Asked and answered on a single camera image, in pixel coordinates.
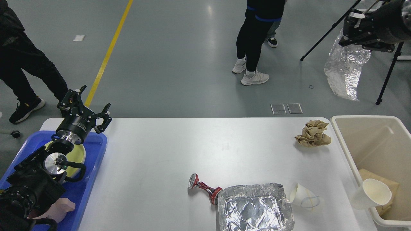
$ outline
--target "black pants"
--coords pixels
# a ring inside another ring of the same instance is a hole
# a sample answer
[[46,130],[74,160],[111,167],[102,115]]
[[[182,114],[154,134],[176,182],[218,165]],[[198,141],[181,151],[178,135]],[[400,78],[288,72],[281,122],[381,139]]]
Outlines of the black pants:
[[[14,12],[8,8],[8,16]],[[1,21],[3,28],[8,28],[6,20]],[[36,94],[31,88],[22,69],[40,78],[61,100],[67,93],[67,84],[55,65],[37,49],[22,30],[7,29],[2,31],[0,39],[0,79],[9,86],[21,102],[32,102]]]
[[242,59],[247,55],[247,71],[253,72],[257,68],[267,32],[273,22],[259,21],[255,11],[245,11],[245,21],[237,36],[237,58]]

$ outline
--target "sock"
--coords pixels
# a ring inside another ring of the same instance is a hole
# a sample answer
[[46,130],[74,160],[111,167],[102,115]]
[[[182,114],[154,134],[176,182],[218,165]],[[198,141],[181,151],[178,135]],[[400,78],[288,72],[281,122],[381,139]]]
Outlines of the sock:
[[237,58],[237,64],[241,65],[241,66],[244,65],[245,64],[245,56],[242,59]]
[[247,70],[247,71],[245,72],[245,75],[246,75],[247,78],[252,78],[255,74],[256,74],[255,71],[249,72],[249,71]]

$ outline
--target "pink object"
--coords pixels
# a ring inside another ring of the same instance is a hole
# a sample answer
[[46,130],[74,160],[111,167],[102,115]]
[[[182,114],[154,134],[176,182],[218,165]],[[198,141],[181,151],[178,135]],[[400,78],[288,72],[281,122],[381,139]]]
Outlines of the pink object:
[[76,204],[71,202],[68,198],[59,198],[54,204],[50,206],[47,212],[38,217],[30,217],[32,219],[50,218],[57,223],[62,221],[67,212],[73,211],[76,208]]

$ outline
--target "bubble wrap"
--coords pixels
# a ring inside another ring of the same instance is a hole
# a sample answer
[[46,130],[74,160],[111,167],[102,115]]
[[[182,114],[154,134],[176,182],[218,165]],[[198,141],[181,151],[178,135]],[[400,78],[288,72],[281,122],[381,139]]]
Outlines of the bubble wrap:
[[371,51],[361,45],[342,47],[338,44],[342,30],[331,48],[330,56],[324,66],[324,72],[334,94],[353,101],[357,99],[357,85],[361,67],[368,62]]
[[221,231],[290,231],[291,204],[280,184],[237,185],[218,194]]

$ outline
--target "yellow plate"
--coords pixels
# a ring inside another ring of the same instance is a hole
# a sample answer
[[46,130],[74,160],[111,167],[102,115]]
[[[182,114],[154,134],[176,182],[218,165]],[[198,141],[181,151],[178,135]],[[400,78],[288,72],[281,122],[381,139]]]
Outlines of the yellow plate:
[[[52,143],[52,141],[45,144],[46,148]],[[67,155],[67,160],[70,162],[82,163],[84,164],[85,161],[85,148],[82,144],[75,144],[74,148],[71,152]],[[70,166],[67,167],[66,172],[67,176],[73,178],[77,173],[79,173],[80,169],[72,168]]]

